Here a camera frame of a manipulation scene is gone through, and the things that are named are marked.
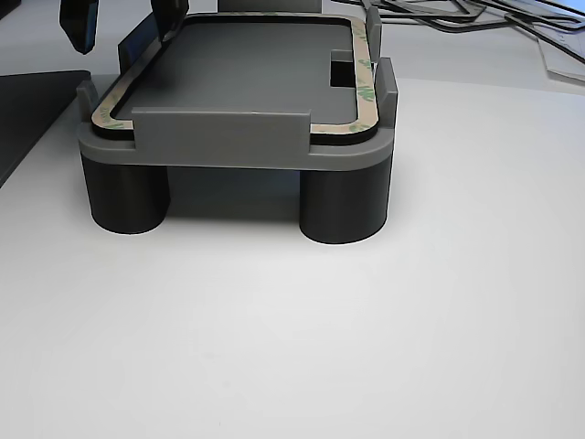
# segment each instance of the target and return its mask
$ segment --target white desk surface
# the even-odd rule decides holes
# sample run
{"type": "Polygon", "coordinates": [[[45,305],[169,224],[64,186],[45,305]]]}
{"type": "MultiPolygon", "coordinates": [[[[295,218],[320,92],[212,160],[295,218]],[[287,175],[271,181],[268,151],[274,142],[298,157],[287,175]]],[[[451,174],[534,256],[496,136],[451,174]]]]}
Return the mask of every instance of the white desk surface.
{"type": "Polygon", "coordinates": [[[0,437],[585,437],[585,97],[530,40],[431,80],[389,29],[389,217],[360,243],[308,241],[268,171],[175,171],[158,229],[106,232],[63,114],[0,189],[0,437]]]}

